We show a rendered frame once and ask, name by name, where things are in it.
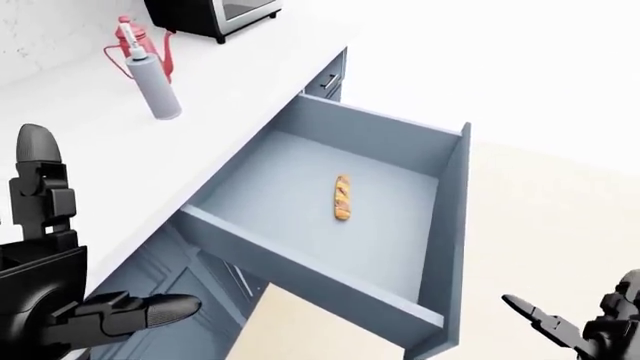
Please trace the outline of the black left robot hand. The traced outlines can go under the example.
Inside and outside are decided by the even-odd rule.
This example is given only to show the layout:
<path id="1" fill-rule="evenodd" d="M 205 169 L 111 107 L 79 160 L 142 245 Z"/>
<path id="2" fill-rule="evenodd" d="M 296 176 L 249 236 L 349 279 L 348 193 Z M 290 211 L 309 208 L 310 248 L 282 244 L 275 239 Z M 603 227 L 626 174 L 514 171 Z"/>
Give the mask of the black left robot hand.
<path id="1" fill-rule="evenodd" d="M 90 360 L 90 350 L 196 314 L 186 294 L 126 291 L 84 296 L 87 248 L 70 220 L 75 192 L 47 128 L 25 124 L 10 179 L 13 221 L 23 239 L 0 245 L 0 360 Z"/>

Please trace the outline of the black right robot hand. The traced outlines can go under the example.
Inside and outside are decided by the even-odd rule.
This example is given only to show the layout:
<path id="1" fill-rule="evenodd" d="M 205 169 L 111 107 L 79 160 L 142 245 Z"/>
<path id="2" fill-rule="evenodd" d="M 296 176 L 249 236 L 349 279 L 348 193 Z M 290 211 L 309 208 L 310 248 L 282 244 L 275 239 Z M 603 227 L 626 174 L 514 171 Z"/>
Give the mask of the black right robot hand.
<path id="1" fill-rule="evenodd" d="M 577 360 L 640 360 L 640 269 L 627 272 L 615 290 L 603 296 L 603 314 L 584 329 L 518 296 L 505 294 L 501 299 L 545 338 L 574 350 Z"/>

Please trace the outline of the open grey drawer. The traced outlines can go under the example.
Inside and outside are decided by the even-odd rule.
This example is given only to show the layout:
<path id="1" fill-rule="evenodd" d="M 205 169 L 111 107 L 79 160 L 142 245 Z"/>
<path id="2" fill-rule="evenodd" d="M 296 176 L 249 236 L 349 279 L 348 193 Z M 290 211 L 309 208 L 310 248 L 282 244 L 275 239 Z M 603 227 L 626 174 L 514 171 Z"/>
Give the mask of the open grey drawer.
<path id="1" fill-rule="evenodd" d="M 184 238 L 426 360 L 459 341 L 471 129 L 298 95 L 176 212 Z"/>

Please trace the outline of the closed grey drawer front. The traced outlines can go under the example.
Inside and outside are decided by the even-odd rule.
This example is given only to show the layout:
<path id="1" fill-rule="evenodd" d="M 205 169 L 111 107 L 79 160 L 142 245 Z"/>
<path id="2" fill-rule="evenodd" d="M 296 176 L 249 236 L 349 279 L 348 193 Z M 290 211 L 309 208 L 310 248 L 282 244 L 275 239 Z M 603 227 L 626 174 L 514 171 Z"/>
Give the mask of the closed grey drawer front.
<path id="1" fill-rule="evenodd" d="M 319 98 L 329 99 L 331 101 L 341 101 L 342 82 L 346 74 L 347 49 L 341 51 L 310 83 L 305 86 L 303 92 L 307 95 Z M 339 79 L 331 86 L 330 89 L 323 89 L 322 83 L 325 83 L 330 74 L 337 74 Z"/>

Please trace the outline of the grey spray bottle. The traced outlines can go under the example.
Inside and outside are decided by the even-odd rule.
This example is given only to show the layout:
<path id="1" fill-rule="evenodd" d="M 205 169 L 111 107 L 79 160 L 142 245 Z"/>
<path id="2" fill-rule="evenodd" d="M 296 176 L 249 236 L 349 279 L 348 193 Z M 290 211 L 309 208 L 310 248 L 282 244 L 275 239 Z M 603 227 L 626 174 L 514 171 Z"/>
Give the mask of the grey spray bottle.
<path id="1" fill-rule="evenodd" d="M 120 23 L 119 29 L 129 45 L 130 56 L 125 63 L 155 119 L 170 120 L 180 116 L 182 108 L 158 56 L 142 47 L 129 23 Z"/>

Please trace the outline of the baguette sandwich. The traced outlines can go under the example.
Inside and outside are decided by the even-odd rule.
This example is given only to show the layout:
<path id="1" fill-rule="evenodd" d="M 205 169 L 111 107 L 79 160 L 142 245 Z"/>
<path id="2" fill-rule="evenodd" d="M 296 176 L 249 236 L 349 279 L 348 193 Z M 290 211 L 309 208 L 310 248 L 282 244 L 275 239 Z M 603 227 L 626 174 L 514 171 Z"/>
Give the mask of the baguette sandwich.
<path id="1" fill-rule="evenodd" d="M 350 178 L 339 175 L 334 187 L 334 217 L 338 221 L 348 221 L 351 218 Z"/>

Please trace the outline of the black toaster oven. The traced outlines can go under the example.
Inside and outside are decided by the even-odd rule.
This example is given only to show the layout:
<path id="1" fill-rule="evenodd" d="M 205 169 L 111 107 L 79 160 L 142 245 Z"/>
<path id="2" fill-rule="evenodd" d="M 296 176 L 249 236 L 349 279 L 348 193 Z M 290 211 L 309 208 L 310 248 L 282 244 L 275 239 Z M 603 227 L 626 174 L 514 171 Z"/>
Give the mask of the black toaster oven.
<path id="1" fill-rule="evenodd" d="M 226 38 L 266 18 L 275 19 L 284 0 L 144 0 L 152 23 L 170 32 Z"/>

